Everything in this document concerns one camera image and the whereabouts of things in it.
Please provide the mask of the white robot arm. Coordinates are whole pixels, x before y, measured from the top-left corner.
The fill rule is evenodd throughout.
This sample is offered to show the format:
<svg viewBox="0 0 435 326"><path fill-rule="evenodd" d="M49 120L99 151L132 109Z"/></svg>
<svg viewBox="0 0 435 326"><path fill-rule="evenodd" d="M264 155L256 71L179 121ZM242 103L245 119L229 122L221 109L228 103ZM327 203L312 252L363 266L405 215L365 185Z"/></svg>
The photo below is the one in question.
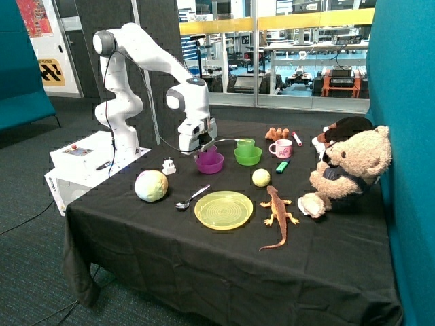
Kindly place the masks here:
<svg viewBox="0 0 435 326"><path fill-rule="evenodd" d="M207 83L193 76L139 25L131 22L120 29L97 31L92 42L100 56L103 84L115 95L99 104L95 115L112 131L117 159L136 158L141 151L137 131L126 123L143 110L142 100L131 90L128 81L127 58L145 71L168 73L177 80L178 84L167 90L166 99L170 109L186 115L178 128L180 152L205 151L215 143L218 129L209 112Z"/></svg>

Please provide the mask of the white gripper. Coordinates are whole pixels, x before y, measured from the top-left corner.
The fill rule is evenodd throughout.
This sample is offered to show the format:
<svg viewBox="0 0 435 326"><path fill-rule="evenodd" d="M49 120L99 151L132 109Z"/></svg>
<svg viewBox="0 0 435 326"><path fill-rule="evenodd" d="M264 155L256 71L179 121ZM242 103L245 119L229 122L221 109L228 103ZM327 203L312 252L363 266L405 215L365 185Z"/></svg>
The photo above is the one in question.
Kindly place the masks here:
<svg viewBox="0 0 435 326"><path fill-rule="evenodd" d="M186 118L178 127L179 150L187 155L194 152L203 152L215 143L218 136L218 128L215 119L207 118L193 120ZM200 154L194 155L194 159L199 159Z"/></svg>

